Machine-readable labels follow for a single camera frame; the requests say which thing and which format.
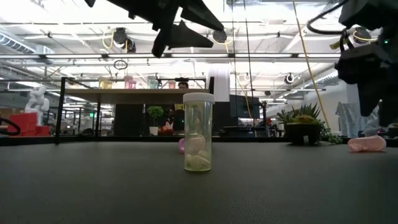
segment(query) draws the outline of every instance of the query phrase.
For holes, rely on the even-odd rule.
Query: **small potted tree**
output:
[[[292,111],[278,113],[280,124],[285,126],[285,136],[292,144],[316,144],[319,141],[328,141],[332,144],[341,143],[341,139],[330,133],[325,122],[318,118],[320,110],[317,104],[302,105],[299,110],[292,107]]]
[[[159,130],[157,125],[157,119],[163,116],[164,114],[163,108],[161,106],[150,106],[148,107],[147,112],[150,118],[154,120],[153,126],[149,127],[149,133],[153,134],[154,136],[157,136]]]

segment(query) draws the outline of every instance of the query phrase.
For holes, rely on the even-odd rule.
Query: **dark gray table surface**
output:
[[[175,143],[0,147],[0,223],[398,223],[398,149],[214,143],[213,170]]]

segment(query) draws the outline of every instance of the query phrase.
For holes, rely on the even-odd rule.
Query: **shelf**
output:
[[[125,90],[125,89],[66,89],[65,94],[101,104],[173,104],[182,103],[186,93],[209,93],[207,89],[190,90]]]

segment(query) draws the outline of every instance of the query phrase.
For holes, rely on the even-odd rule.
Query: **white cap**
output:
[[[214,103],[214,95],[210,93],[187,93],[183,96],[183,102],[209,102]]]

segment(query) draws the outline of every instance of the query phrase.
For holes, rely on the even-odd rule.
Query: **white statue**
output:
[[[33,88],[33,90],[29,93],[29,102],[25,106],[25,113],[37,114],[37,126],[43,125],[43,111],[48,111],[50,109],[49,100],[44,98],[44,93],[46,91],[47,89],[43,86]]]

